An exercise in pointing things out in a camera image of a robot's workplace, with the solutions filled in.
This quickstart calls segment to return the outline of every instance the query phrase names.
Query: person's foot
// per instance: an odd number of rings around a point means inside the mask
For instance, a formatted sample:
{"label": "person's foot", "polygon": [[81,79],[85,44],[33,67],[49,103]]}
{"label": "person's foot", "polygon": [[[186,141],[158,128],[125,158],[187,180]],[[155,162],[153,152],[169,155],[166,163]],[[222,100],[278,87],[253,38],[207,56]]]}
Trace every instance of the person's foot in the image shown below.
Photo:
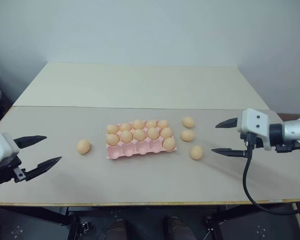
{"label": "person's foot", "polygon": [[167,219],[165,227],[167,240],[197,240],[192,230],[176,216]]}
{"label": "person's foot", "polygon": [[123,219],[116,220],[106,232],[104,240],[127,240],[127,224]]}

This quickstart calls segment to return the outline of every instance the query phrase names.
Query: white wall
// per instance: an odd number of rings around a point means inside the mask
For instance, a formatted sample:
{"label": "white wall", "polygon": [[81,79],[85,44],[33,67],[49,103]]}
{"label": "white wall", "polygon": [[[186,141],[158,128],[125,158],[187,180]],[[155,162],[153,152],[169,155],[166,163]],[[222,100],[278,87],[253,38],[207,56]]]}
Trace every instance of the white wall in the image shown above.
{"label": "white wall", "polygon": [[0,0],[0,87],[14,101],[47,61],[239,66],[300,113],[300,0]]}

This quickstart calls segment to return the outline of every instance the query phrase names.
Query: robotic arm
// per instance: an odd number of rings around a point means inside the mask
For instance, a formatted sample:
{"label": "robotic arm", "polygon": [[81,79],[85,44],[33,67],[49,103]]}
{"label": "robotic arm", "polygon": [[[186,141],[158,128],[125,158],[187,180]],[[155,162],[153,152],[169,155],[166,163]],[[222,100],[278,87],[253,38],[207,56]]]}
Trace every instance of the robotic arm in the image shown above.
{"label": "robotic arm", "polygon": [[247,189],[247,173],[255,148],[264,148],[270,151],[275,147],[277,153],[288,153],[300,150],[300,118],[294,121],[286,121],[283,124],[270,124],[266,114],[247,109],[242,115],[223,121],[216,128],[236,128],[240,138],[244,140],[246,150],[232,150],[231,148],[216,148],[213,152],[229,157],[247,158],[243,171],[242,184],[248,199],[261,210],[274,215],[292,215],[300,213],[300,208],[290,212],[269,210],[256,203]]}
{"label": "robotic arm", "polygon": [[9,182],[11,179],[14,179],[15,183],[23,180],[29,181],[52,168],[61,159],[61,156],[44,161],[31,171],[19,168],[22,163],[17,156],[20,149],[34,145],[46,138],[46,136],[25,136],[13,140],[7,133],[0,132],[0,184]]}

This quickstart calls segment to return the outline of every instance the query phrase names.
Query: pink egg tray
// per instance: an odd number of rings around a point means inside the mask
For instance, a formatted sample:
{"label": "pink egg tray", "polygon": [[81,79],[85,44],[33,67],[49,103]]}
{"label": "pink egg tray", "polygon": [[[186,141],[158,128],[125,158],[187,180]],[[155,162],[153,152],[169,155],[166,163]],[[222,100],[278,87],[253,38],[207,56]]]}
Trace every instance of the pink egg tray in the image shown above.
{"label": "pink egg tray", "polygon": [[[147,134],[148,128],[144,127],[143,131]],[[132,135],[134,134],[135,130],[132,128],[130,130]],[[119,130],[116,134],[121,139],[121,131]],[[172,149],[171,151],[166,150],[162,147],[162,143],[165,139],[162,136],[159,136],[156,140],[151,140],[149,137],[146,137],[143,141],[138,141],[133,139],[130,143],[124,143],[121,140],[118,142],[116,146],[111,146],[106,144],[106,158],[107,159],[117,159],[119,157],[131,157],[134,154],[147,154],[147,153],[159,153],[159,152],[172,152],[177,150],[177,147]]]}

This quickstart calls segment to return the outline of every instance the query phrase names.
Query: floor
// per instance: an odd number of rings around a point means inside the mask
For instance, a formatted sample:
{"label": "floor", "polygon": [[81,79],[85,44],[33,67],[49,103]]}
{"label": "floor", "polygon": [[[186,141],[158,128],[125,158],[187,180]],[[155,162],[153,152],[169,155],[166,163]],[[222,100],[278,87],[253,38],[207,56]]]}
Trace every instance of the floor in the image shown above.
{"label": "floor", "polygon": [[[92,230],[81,240],[103,240],[109,226],[116,219],[128,222],[130,240],[164,240],[163,219],[178,216],[194,232],[198,240],[212,240],[205,225],[205,216],[214,209],[204,207],[121,207],[70,208],[80,216],[81,222],[91,222]],[[63,210],[50,208],[55,212]],[[0,208],[0,240],[66,240],[69,226],[37,220]],[[300,240],[300,230],[295,216],[274,216],[257,213],[220,225],[224,240]]]}

